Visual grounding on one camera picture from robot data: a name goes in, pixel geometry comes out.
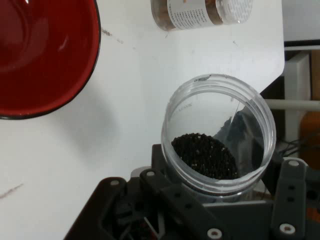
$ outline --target brown jar contents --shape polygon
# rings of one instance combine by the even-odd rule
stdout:
[[[151,0],[151,10],[156,24],[165,31],[170,31],[176,27],[171,22],[167,0]],[[205,0],[205,7],[211,22],[214,25],[222,25],[223,21],[219,16],[216,0]]]

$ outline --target jar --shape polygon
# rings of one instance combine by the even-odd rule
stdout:
[[[253,0],[151,0],[156,24],[165,31],[247,21]]]
[[[239,178],[209,178],[184,163],[172,141],[191,133],[222,142],[235,158]],[[165,174],[201,202],[234,202],[250,192],[262,178],[275,144],[275,121],[268,105],[237,78],[218,74],[195,77],[180,86],[167,105],[161,134]]]

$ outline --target dark seeds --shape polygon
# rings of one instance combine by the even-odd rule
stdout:
[[[176,137],[171,144],[190,168],[204,176],[219,180],[239,177],[235,158],[223,143],[212,136],[185,134]]]

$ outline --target orange object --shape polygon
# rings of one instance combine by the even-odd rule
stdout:
[[[318,210],[316,208],[307,208],[306,209],[306,217],[309,220],[320,223],[320,213],[318,212]]]
[[[320,50],[311,51],[312,100],[320,100]]]
[[[300,139],[320,129],[320,112],[308,112],[300,123]],[[320,146],[320,133],[311,137],[306,146]],[[304,160],[311,168],[320,170],[320,148],[305,149],[300,152],[299,157]]]

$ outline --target white rod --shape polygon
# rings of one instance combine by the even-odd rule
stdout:
[[[266,99],[270,109],[320,112],[320,101]]]

